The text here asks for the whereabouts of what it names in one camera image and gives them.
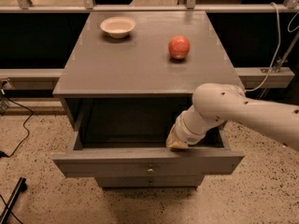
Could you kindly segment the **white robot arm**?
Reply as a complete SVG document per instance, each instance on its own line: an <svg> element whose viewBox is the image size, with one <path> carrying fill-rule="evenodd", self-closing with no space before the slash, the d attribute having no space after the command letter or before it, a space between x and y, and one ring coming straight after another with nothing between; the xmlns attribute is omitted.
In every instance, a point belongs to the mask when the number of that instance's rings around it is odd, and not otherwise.
<svg viewBox="0 0 299 224"><path fill-rule="evenodd" d="M298 151L298 112L298 105L250 99L235 85L206 83L196 88L192 106L177 117L166 146L187 148L210 129L233 121Z"/></svg>

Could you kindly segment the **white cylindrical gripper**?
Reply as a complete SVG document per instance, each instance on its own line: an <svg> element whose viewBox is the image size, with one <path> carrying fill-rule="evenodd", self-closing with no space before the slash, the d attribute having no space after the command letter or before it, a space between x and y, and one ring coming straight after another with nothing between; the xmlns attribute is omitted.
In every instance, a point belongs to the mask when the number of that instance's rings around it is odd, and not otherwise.
<svg viewBox="0 0 299 224"><path fill-rule="evenodd" d="M220 118L206 118L199 114L192 105L176 119L166 138L166 146L174 149L185 149L188 145L196 145L212 128L223 124Z"/></svg>

